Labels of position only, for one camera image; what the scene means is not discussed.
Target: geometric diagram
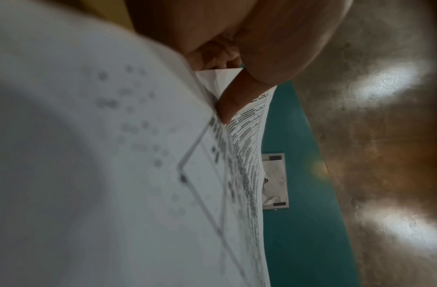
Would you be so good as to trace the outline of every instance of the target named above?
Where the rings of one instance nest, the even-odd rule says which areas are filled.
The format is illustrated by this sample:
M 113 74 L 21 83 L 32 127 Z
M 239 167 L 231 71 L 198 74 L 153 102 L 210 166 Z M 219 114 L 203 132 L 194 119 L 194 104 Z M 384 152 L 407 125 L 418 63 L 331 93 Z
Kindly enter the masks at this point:
M 198 165 L 200 162 L 208 162 L 209 165 Z M 191 191 L 243 282 L 247 286 L 254 286 L 246 276 L 246 271 L 249 270 L 245 265 L 248 265 L 248 262 L 243 262 L 241 254 L 242 250 L 248 249 L 248 240 L 245 242 L 243 238 L 235 238 L 236 234 L 230 237 L 226 232 L 226 221 L 234 225 L 237 222 L 240 227 L 236 229 L 241 232 L 250 231 L 246 228 L 248 223 L 245 224 L 246 200 L 242 191 L 239 163 L 225 127 L 216 115 L 212 116 L 208 125 L 182 157 L 178 164 L 178 172 L 179 180 Z M 217 190 L 220 189 L 222 193 L 217 194 Z M 234 220 L 227 220 L 230 216 L 233 216 Z

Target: brown stained surface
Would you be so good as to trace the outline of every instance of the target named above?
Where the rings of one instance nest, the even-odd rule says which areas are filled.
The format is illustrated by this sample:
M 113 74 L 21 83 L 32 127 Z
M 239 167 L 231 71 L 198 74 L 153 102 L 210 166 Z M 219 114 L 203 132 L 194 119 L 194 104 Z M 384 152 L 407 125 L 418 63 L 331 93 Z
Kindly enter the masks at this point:
M 437 287 L 437 4 L 356 0 L 294 80 L 363 287 Z

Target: black strip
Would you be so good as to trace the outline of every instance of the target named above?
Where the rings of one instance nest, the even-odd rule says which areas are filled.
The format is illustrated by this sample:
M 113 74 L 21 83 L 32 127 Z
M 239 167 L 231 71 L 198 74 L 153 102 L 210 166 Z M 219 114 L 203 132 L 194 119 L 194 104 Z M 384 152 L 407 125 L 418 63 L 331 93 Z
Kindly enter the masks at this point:
M 281 160 L 281 156 L 270 156 L 269 160 Z

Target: paper sheet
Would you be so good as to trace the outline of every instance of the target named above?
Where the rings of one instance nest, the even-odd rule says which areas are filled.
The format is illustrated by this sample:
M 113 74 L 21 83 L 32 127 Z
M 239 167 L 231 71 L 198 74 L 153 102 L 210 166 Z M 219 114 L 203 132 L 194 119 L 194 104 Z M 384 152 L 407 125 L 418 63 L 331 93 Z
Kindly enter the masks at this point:
M 237 72 L 216 74 L 218 94 Z M 272 93 L 229 137 L 171 50 L 0 1 L 0 286 L 269 286 Z

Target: teal wall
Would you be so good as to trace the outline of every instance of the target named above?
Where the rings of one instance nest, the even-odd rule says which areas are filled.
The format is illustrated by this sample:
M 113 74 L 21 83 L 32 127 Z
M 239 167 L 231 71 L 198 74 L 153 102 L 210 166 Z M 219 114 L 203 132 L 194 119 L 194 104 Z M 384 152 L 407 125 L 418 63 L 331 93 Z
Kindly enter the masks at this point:
M 275 91 L 262 152 L 285 153 L 288 177 L 289 208 L 263 212 L 272 287 L 359 287 L 335 192 L 313 172 L 322 159 L 291 82 Z

